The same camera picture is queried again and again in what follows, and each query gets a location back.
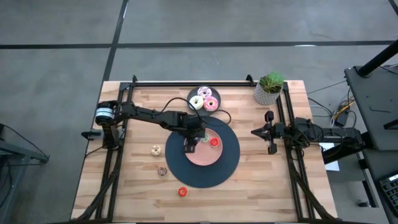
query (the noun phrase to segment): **gray floor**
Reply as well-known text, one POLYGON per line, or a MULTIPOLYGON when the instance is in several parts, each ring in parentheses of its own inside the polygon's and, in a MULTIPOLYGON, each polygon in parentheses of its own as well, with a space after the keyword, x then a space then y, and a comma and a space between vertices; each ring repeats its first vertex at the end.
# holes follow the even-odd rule
MULTIPOLYGON (((0 44, 111 43, 121 3, 1 1, 0 44)), ((388 0, 130 0, 120 42, 396 38, 398 16, 388 0)), ((385 47, 118 49, 110 80, 130 80, 133 74, 139 80, 242 80, 277 70, 286 79, 304 80, 310 92, 344 80, 345 68, 385 47)), ((108 54, 109 49, 0 50, 0 123, 51 155, 46 166, 28 169, 13 223, 68 220, 87 145, 80 133, 92 123, 108 54)), ((347 91, 344 83, 310 96, 333 110, 347 91)), ((365 131, 353 110, 356 127, 365 131)), ((317 108, 313 114, 326 115, 317 108)), ((328 126, 329 120, 315 122, 328 126)), ((364 199, 361 184, 331 182, 331 187, 340 218, 386 222, 380 210, 356 207, 364 199)))

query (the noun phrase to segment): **donut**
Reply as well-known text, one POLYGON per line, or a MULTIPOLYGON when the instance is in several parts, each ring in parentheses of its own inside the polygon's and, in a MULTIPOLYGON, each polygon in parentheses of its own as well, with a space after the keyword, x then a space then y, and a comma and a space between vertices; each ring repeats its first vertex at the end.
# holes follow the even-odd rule
POLYGON ((218 138, 211 138, 210 145, 213 147, 217 147, 220 144, 220 140, 218 138))
POLYGON ((159 169, 157 169, 157 175, 159 175, 159 177, 164 177, 167 175, 167 168, 166 167, 160 167, 159 169))
POLYGON ((210 139, 209 135, 205 133, 205 137, 201 139, 202 142, 208 142, 210 139))
POLYGON ((189 103, 192 104, 192 106, 196 109, 199 110, 202 106, 203 106, 203 98, 200 96, 193 96, 191 98, 191 100, 189 100, 189 103))
POLYGON ((207 86, 201 86, 198 89, 198 96, 201 96, 203 99, 211 96, 211 89, 208 88, 207 86))
POLYGON ((186 197, 188 195, 188 189, 186 187, 180 187, 177 190, 178 196, 180 197, 186 197))
POLYGON ((161 150, 160 146, 152 146, 152 150, 151 150, 152 155, 158 156, 158 155, 160 155, 161 152, 162 152, 162 150, 161 150))
POLYGON ((218 108, 218 100, 212 96, 207 96, 204 106, 207 111, 215 111, 218 108))

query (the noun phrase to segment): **black plate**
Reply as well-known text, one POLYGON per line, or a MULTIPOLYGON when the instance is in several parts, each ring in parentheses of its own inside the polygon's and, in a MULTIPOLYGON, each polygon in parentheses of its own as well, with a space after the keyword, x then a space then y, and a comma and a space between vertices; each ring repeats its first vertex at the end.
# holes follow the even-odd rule
POLYGON ((209 123, 204 128, 215 131, 223 142, 223 152, 215 163, 198 166, 191 162, 183 149, 185 138, 176 132, 171 133, 165 146, 166 163, 170 172, 184 184, 197 188, 214 187, 228 180, 236 170, 241 155, 238 137, 231 127, 214 117, 204 120, 209 123))
MULTIPOLYGON (((198 89, 199 89, 199 87, 202 87, 202 86, 197 86, 197 87, 195 87, 193 90, 191 90, 191 91, 189 92, 189 94, 188 94, 188 96, 187 96, 187 100, 188 100, 188 101, 191 100, 192 97, 198 95, 198 89)), ((215 90, 214 88, 212 88, 212 87, 210 87, 210 86, 205 86, 205 87, 208 87, 208 88, 211 89, 211 96, 214 97, 214 98, 216 98, 216 99, 218 100, 218 107, 217 107, 217 109, 220 108, 220 106, 221 106, 221 96, 220 96, 220 94, 217 92, 217 90, 215 90)), ((202 106, 202 107, 200 108, 200 110, 198 110, 198 114, 199 114, 200 116, 208 116, 208 115, 210 115, 212 112, 213 112, 213 111, 207 111, 207 110, 205 109, 205 106, 202 106)))

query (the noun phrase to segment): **wooden table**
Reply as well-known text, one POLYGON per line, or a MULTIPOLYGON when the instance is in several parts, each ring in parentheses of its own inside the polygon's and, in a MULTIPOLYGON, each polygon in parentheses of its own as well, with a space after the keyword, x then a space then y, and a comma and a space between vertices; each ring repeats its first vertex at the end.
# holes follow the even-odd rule
MULTIPOLYGON (((312 119, 303 81, 288 81, 288 84, 295 116, 312 119)), ((137 106, 161 110, 169 99, 176 96, 185 98, 191 89, 135 88, 133 102, 137 106)), ((239 140, 241 157, 234 174, 227 181, 209 189, 188 187, 188 197, 179 198, 177 189, 184 184, 172 174, 164 178, 157 175, 158 167, 167 166, 164 147, 170 131, 156 124, 131 119, 126 132, 114 222, 297 221, 283 142, 280 139, 276 140, 278 153, 268 155, 268 142, 250 133, 251 130, 264 125, 264 113, 268 110, 274 112, 274 121, 279 121, 276 104, 263 106, 256 103, 253 87, 216 89, 222 97, 221 108, 232 116, 229 125, 239 140), (150 153, 153 145, 162 148, 159 157, 150 153)), ((115 100, 118 90, 119 82, 105 82, 99 100, 115 100)), ((284 97, 281 98, 286 122, 289 123, 284 97)), ((173 101, 168 110, 188 112, 186 102, 178 100, 173 101)), ((228 116, 222 112, 215 114, 215 117, 223 121, 228 120, 228 116)), ((90 142, 88 152, 101 144, 102 140, 90 142)), ((105 155, 106 150, 102 149, 85 159, 72 218, 78 217, 98 193, 105 155)), ((335 204, 319 147, 306 148, 304 161, 312 192, 326 210, 336 217, 335 204)), ((300 198, 304 214, 307 214, 302 192, 300 198)))

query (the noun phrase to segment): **green plant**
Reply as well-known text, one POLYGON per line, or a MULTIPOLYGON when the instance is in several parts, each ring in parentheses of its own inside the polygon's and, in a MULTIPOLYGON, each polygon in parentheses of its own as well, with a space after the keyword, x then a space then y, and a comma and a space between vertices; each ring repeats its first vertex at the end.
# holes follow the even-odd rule
POLYGON ((280 92, 283 84, 284 77, 279 72, 271 72, 260 78, 260 86, 267 93, 280 92))

